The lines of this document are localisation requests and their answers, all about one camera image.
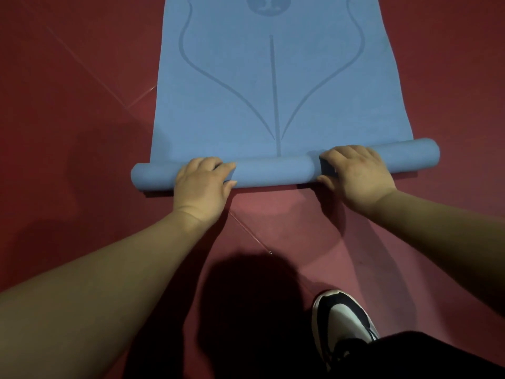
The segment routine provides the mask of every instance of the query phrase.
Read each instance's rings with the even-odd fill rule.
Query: sneaker
[[[353,343],[348,345],[356,345],[355,342],[364,345],[379,338],[363,307],[340,290],[326,291],[315,300],[312,307],[312,334],[328,371],[333,359],[340,360],[349,354],[346,348],[336,350],[338,342],[350,340]]]

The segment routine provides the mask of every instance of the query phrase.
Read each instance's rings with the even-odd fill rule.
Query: leg
[[[330,376],[385,373],[389,377],[434,373],[503,377],[505,369],[422,332],[378,339],[370,318],[346,293],[323,293],[312,309],[314,340]]]

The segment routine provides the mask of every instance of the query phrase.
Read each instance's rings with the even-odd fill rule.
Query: tile floor
[[[0,1],[1,288],[169,212],[170,198],[146,199],[129,180],[149,156],[164,1]],[[504,216],[505,0],[380,3],[414,134],[442,151],[399,188]],[[306,311],[327,287],[355,296],[384,335],[421,330],[505,365],[503,319],[320,186],[289,186],[234,193],[139,335],[125,377],[312,370]],[[125,361],[107,377],[121,377]]]

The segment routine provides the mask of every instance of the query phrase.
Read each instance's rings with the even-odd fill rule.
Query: yoga mat
[[[237,163],[237,187],[310,182],[319,153],[346,144],[375,148],[391,172],[439,159],[413,140],[378,0],[166,0],[139,190],[171,190],[209,156]]]

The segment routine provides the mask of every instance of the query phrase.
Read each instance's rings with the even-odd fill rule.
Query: person's left hand
[[[217,157],[189,161],[175,179],[174,212],[184,212],[206,227],[212,226],[223,212],[231,189],[237,184],[237,181],[224,182],[233,169],[235,163],[224,164]]]

